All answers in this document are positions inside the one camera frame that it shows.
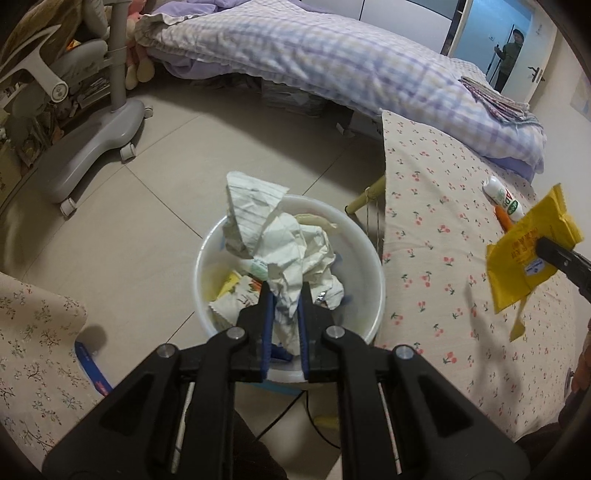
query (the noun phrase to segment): person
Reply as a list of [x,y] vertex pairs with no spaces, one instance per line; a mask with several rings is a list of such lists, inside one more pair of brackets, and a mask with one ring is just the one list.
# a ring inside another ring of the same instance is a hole
[[513,67],[515,66],[515,62],[517,61],[519,52],[521,52],[521,47],[523,46],[523,41],[525,39],[523,33],[517,29],[513,30],[513,38],[515,41],[506,44],[502,51],[499,49],[499,46],[495,47],[495,53],[501,58],[499,75],[496,78],[495,85],[495,90],[499,93],[502,92],[509,79],[509,75],[511,75],[511,70],[513,70]]

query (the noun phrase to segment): cabinet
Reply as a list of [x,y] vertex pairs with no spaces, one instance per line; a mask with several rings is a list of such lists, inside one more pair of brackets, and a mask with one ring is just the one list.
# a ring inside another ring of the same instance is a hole
[[304,3],[355,20],[359,20],[363,7],[363,0],[304,0]]
[[[453,16],[457,5],[457,0],[416,1],[429,5],[435,2],[434,8],[452,13],[447,16]],[[437,53],[441,52],[452,24],[445,14],[408,0],[304,0],[304,3],[402,35]]]
[[365,0],[361,21],[441,52],[452,21],[407,0]]

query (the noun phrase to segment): chair base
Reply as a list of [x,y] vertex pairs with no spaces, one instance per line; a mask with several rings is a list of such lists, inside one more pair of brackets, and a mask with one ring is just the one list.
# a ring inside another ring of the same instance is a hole
[[104,152],[129,144],[142,124],[144,111],[138,99],[128,100],[114,112],[111,107],[98,110],[44,152],[35,178],[48,200],[66,200]]

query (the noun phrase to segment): orange object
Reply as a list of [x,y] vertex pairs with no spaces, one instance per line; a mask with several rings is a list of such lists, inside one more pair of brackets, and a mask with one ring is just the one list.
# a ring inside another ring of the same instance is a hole
[[495,205],[495,215],[497,220],[499,220],[499,223],[503,227],[503,231],[505,233],[511,230],[511,228],[513,227],[513,222],[511,222],[509,215],[507,215],[507,212],[503,210],[503,207]]
[[79,41],[72,40],[70,42],[70,44],[66,47],[66,51],[74,50],[74,48],[76,48],[78,45],[80,45],[80,42]]

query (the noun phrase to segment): folded towel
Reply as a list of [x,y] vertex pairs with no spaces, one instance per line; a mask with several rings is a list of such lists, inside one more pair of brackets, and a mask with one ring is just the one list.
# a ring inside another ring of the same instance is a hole
[[490,86],[483,85],[470,77],[462,76],[459,82],[500,123],[514,125],[534,124],[541,126],[539,120],[530,112],[529,104],[514,102],[510,98],[502,96]]

